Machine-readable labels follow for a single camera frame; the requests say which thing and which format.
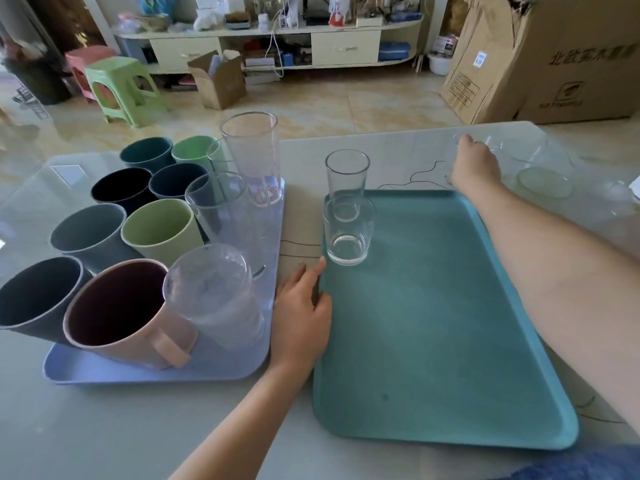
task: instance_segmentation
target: black cup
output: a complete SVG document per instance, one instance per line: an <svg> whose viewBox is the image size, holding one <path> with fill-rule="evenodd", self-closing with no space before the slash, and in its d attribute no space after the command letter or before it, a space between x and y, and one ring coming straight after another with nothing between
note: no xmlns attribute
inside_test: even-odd
<svg viewBox="0 0 640 480"><path fill-rule="evenodd" d="M145 168L125 168L102 177L91 189L98 203L117 203L132 215L143 205L157 200L149 190L151 172Z"/></svg>
<svg viewBox="0 0 640 480"><path fill-rule="evenodd" d="M149 181L149 190L158 199L180 198L184 200L184 192L192 181L208 170L197 163L176 163L158 170Z"/></svg>

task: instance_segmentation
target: plastic cup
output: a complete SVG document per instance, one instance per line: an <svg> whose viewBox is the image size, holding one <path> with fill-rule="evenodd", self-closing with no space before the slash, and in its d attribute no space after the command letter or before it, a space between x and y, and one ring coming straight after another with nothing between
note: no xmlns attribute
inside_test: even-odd
<svg viewBox="0 0 640 480"><path fill-rule="evenodd" d="M167 305L226 349L254 343L264 318L253 290L251 268L240 251L213 243L192 250L164 279Z"/></svg>

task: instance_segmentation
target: tray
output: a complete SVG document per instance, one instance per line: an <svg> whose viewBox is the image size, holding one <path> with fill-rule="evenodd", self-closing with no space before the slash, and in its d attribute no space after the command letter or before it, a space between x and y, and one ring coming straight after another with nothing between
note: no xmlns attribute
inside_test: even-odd
<svg viewBox="0 0 640 480"><path fill-rule="evenodd" d="M55 344L44 361L44 376L56 384L114 384L142 382L226 381L251 375L264 362L271 338L271 313L278 273L278 254L284 214L284 180L282 199L274 206L275 225L265 236L266 269L254 282L265 329L251 346L228 351L200 334L191 352L191 360L180 369L162 371L116 362L101 355Z"/></svg>
<svg viewBox="0 0 640 480"><path fill-rule="evenodd" d="M340 436L564 449L578 421L484 224L452 191L366 191L369 255L327 258L316 416ZM326 243L323 243L326 255Z"/></svg>

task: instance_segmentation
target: drawer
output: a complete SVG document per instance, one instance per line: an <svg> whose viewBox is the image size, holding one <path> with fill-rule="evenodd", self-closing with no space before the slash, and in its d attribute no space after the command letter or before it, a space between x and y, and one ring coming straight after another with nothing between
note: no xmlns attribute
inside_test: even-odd
<svg viewBox="0 0 640 480"><path fill-rule="evenodd" d="M217 37L151 39L160 67L167 71L189 71L187 61L213 50L222 53Z"/></svg>
<svg viewBox="0 0 640 480"><path fill-rule="evenodd" d="M380 30L311 33L315 66L372 64L378 62Z"/></svg>

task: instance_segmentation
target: dark blue cup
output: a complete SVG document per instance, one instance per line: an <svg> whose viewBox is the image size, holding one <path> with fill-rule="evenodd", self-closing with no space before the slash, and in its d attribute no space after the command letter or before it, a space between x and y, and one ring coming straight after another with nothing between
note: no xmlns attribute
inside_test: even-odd
<svg viewBox="0 0 640 480"><path fill-rule="evenodd" d="M141 139L120 152L120 160L132 168L146 168L151 173L171 165L173 142L169 138L153 137Z"/></svg>
<svg viewBox="0 0 640 480"><path fill-rule="evenodd" d="M158 199L179 198L184 200L184 192L187 187L197 178L208 175L209 171L202 165L197 163L174 163L158 170L149 180L149 190L154 193ZM209 236L196 219L200 236L206 243L209 242Z"/></svg>

